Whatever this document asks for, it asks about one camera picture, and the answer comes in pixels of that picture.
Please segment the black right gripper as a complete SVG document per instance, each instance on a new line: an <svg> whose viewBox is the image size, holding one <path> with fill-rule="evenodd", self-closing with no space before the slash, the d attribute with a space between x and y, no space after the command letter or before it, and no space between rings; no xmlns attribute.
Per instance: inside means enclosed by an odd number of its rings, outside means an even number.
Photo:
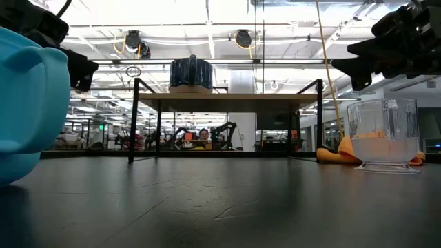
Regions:
<svg viewBox="0 0 441 248"><path fill-rule="evenodd" d="M360 57L331 62L350 77L352 90L369 87L373 73L388 79L441 76L441 0L411 0L383 16L373 26L373 35L374 39L347 46L349 53Z"/></svg>

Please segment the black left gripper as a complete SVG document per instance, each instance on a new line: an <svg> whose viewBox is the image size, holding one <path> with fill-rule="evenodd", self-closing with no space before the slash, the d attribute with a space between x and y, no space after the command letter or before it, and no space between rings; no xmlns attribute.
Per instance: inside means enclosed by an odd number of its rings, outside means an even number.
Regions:
<svg viewBox="0 0 441 248"><path fill-rule="evenodd" d="M68 24L61 19L67 8L68 0L56 14L28 0L0 0L0 27L21 34L42 47L59 48L68 34ZM72 50L61 48L61 51L68 57L70 87L80 92L89 91L99 64Z"/></svg>

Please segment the light blue plastic mug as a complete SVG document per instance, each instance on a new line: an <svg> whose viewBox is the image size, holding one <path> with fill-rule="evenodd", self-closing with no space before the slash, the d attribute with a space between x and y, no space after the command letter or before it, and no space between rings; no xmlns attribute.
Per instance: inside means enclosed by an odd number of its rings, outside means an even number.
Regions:
<svg viewBox="0 0 441 248"><path fill-rule="evenodd" d="M69 101L67 56L0 28L0 187L35 168L59 135Z"/></svg>

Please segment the clear plastic mug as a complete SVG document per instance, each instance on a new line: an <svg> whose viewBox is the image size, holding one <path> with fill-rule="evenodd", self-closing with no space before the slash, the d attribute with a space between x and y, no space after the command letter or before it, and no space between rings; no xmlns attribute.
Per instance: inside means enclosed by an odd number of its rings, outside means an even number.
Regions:
<svg viewBox="0 0 441 248"><path fill-rule="evenodd" d="M418 153L418 107L415 99L375 99L347 106L349 137L359 170L416 174L409 165Z"/></svg>

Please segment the dark blue ceramic mug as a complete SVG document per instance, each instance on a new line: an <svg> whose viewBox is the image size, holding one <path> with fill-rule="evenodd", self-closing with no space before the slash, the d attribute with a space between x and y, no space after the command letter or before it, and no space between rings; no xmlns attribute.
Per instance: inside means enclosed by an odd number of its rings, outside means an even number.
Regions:
<svg viewBox="0 0 441 248"><path fill-rule="evenodd" d="M170 63L169 93L211 94L213 66L192 54L188 58L175 59Z"/></svg>

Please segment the wooden shelf with black legs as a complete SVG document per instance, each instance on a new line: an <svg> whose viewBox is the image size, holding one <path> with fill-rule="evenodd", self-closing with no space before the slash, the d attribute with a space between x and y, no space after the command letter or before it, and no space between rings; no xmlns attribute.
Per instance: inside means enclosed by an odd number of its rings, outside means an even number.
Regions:
<svg viewBox="0 0 441 248"><path fill-rule="evenodd" d="M156 147L153 152L147 152L149 159L160 157L180 157L179 152L167 152L160 149L161 117L162 112L224 112L230 113L256 113L284 112L288 116L287 123L287 149L284 152L194 152L192 157L225 157L225 158L314 158L313 152L295 152L292 148L292 123L300 120L300 108L311 103L318 103L317 125L322 125L323 86L322 80L316 79L305 86L297 94L198 94L198 93L140 93L139 85L145 82L136 78L134 80L132 116L130 125L130 141L128 160L135 161L136 123L138 103L142 101L147 106L157 111L156 120Z"/></svg>

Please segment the orange cloth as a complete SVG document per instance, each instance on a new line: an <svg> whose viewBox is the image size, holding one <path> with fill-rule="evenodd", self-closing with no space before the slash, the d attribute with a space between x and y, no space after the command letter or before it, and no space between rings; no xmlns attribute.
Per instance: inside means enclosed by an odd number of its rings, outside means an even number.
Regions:
<svg viewBox="0 0 441 248"><path fill-rule="evenodd" d="M341 140L336 153L325 148L318 148L316 156L320 163L362 164L362 161L355 157L352 142L348 136Z"/></svg>

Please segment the person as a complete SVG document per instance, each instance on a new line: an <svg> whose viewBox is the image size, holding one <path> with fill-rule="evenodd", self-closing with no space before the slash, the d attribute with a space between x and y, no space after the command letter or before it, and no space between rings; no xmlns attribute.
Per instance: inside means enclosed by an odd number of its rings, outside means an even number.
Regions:
<svg viewBox="0 0 441 248"><path fill-rule="evenodd" d="M211 149L212 145L209 141L209 132L207 129L203 128L199 132L199 140L196 143L197 147L202 147L204 149Z"/></svg>

